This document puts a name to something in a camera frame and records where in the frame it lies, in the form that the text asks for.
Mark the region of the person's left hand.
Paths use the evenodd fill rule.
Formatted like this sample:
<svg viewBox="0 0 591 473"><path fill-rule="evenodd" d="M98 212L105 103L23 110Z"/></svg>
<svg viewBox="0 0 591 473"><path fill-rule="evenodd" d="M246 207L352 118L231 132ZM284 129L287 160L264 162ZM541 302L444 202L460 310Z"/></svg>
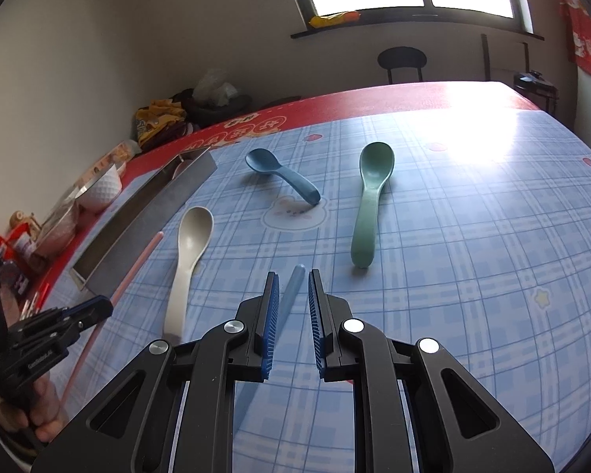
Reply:
<svg viewBox="0 0 591 473"><path fill-rule="evenodd" d="M0 397L0 426L8 432L16 432L32 424L37 438L49 443L66 426L69 417L49 374L38 378L32 388L33 400L24 409L9 405Z"/></svg>

